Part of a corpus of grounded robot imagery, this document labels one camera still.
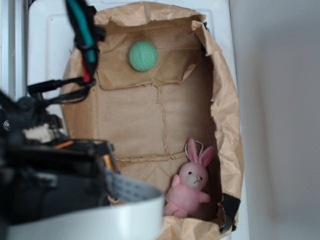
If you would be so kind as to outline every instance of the white tray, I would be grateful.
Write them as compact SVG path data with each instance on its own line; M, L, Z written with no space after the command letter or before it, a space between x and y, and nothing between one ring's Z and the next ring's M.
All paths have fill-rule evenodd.
M131 2L136 1L87 0L87 3L95 6L98 11ZM159 0L154 2L175 4L207 15L207 27L221 47L234 84L237 86L228 0ZM29 9L28 36L28 85L51 79L62 79L74 44L74 34L66 15L64 0L36 0ZM51 98L58 94L57 91L52 91L45 97ZM50 111L62 117L60 107L51 107ZM13 226L9 230L8 239L132 240L132 236L128 236L127 227L131 221L136 222L137 219L129 217L134 216L135 211L152 213L152 209L157 204L161 203L150 201L146 205L126 204L115 208L107 207L64 214L35 223ZM159 219L154 219L154 222L140 226L136 231L141 231L139 239L144 240L157 234L160 227ZM245 184L242 189L239 225L237 230L226 239L250 239Z

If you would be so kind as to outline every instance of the crumpled brown paper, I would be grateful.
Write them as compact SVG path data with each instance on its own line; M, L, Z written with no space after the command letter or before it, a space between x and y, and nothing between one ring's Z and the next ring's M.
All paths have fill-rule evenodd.
M222 193L241 197L239 100L204 20L193 10L151 2L98 12L95 23L107 30L99 44L98 84L82 103L63 107L71 136L109 140L122 174L163 191L188 161L184 146L189 138L217 148L204 189L211 202L190 218L164 217L159 240L222 238ZM134 70L128 60L131 45L139 40L158 50L156 66L146 72ZM75 49L65 78L81 74L81 55ZM62 93L74 88L66 86Z

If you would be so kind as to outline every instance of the screw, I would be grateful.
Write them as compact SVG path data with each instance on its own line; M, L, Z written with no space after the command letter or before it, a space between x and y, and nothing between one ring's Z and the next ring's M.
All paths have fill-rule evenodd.
M10 131L10 122L9 120L6 120L4 123L3 123L3 128L6 130L6 131Z

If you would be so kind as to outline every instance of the ribbon cable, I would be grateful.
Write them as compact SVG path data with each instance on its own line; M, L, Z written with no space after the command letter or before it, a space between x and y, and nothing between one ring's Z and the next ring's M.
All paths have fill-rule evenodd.
M163 196L163 193L143 181L139 181L105 168L105 180L110 196L127 203L146 201Z

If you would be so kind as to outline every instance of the green knitted ball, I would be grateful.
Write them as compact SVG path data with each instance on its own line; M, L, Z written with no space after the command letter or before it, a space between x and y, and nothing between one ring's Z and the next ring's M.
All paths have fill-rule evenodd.
M140 72L152 69L158 60L156 47L149 41L137 41L129 51L131 66Z

